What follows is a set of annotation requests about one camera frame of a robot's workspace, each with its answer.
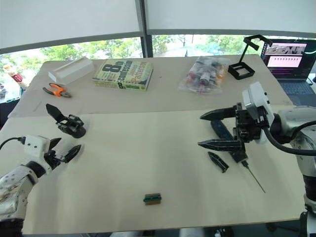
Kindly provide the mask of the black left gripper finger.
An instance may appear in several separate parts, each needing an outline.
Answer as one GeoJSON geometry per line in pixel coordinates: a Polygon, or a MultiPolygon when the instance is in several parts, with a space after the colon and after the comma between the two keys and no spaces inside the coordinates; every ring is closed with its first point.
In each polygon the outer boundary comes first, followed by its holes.
{"type": "Polygon", "coordinates": [[[50,140],[49,144],[49,150],[52,150],[60,141],[62,138],[53,138],[50,140]]]}
{"type": "Polygon", "coordinates": [[[72,147],[62,158],[63,163],[69,163],[80,151],[81,145],[72,147]]]}

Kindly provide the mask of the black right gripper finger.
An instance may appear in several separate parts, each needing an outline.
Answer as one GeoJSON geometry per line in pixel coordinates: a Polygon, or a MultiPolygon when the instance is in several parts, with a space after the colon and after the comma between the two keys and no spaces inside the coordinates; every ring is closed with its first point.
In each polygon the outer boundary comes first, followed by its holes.
{"type": "Polygon", "coordinates": [[[244,151],[245,145],[242,141],[239,140],[221,140],[221,139],[211,139],[202,142],[198,142],[198,145],[215,151],[226,151],[226,152],[233,152],[233,151],[244,151]]]}
{"type": "Polygon", "coordinates": [[[215,109],[200,116],[200,119],[207,121],[223,120],[226,118],[234,118],[236,116],[237,106],[228,108],[215,109]]]}

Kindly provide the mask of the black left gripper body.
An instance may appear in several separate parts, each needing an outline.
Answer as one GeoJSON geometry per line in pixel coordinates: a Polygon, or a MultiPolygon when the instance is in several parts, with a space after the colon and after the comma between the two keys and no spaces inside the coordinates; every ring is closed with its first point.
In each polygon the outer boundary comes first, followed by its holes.
{"type": "Polygon", "coordinates": [[[58,157],[55,150],[49,150],[44,153],[44,160],[52,170],[58,167],[61,163],[65,163],[64,157],[58,157]]]}

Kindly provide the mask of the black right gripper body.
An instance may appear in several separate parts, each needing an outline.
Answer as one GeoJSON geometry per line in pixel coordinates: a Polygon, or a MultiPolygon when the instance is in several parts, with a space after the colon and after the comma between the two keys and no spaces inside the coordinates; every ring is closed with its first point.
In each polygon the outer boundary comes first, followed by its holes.
{"type": "Polygon", "coordinates": [[[245,143],[253,140],[259,140],[261,135],[261,128],[257,124],[247,110],[242,108],[241,102],[235,106],[236,126],[233,128],[234,137],[245,143]]]}

